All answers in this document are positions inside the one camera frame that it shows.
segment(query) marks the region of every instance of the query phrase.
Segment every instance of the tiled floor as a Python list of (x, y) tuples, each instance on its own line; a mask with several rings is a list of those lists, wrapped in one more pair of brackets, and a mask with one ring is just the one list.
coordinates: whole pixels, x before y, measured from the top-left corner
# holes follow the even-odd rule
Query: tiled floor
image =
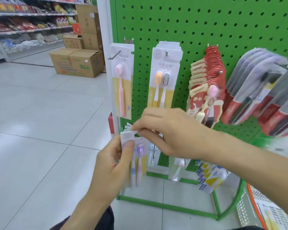
[[(52, 66), (48, 53), (16, 60), (35, 65), (0, 64), (0, 230), (47, 230), (70, 215), (111, 139), (107, 75), (58, 75), (38, 66)], [(160, 178), (146, 177), (125, 195), (215, 212), (193, 185)], [(225, 209), (232, 194), (220, 196)], [(112, 208), (118, 230), (239, 227), (235, 212), (218, 222), (126, 201)]]

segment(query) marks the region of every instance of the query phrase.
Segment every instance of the orange toothbrush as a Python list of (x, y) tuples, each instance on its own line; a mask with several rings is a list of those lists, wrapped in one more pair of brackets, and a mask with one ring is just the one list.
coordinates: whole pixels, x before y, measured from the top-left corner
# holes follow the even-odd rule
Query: orange toothbrush
[(157, 88), (155, 92), (153, 107), (158, 107), (159, 85), (161, 84), (161, 82), (162, 82), (162, 72), (157, 72), (156, 77), (155, 77), (155, 83), (157, 85)]

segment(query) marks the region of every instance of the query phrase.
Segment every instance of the red box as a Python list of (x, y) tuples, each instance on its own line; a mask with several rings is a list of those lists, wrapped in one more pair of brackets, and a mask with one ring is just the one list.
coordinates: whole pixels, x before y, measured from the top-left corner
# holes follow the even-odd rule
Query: red box
[(114, 124), (113, 124), (113, 116), (112, 116), (112, 112), (108, 117), (108, 121), (109, 121), (109, 128), (110, 128), (110, 132), (111, 134), (115, 134), (114, 132)]
[(80, 23), (73, 23), (72, 30), (74, 31), (74, 33), (81, 35)]

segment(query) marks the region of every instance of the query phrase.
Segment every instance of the forearm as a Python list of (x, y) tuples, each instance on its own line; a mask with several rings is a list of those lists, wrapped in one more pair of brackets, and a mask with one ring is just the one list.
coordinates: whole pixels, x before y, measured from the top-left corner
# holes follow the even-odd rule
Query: forearm
[(95, 229), (108, 204), (103, 201), (89, 201), (83, 197), (76, 206), (73, 214), (61, 230), (92, 230)]
[(207, 161), (253, 185), (288, 214), (288, 158), (220, 133)]

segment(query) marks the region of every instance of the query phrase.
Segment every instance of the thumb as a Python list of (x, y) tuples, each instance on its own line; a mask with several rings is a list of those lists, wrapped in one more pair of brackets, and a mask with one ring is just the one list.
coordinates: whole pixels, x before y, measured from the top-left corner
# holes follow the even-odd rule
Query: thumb
[(122, 151), (122, 156), (118, 165), (115, 167), (115, 170), (118, 173), (124, 173), (125, 171), (129, 170), (129, 165), (133, 158), (133, 154), (134, 154), (134, 141), (129, 140)]

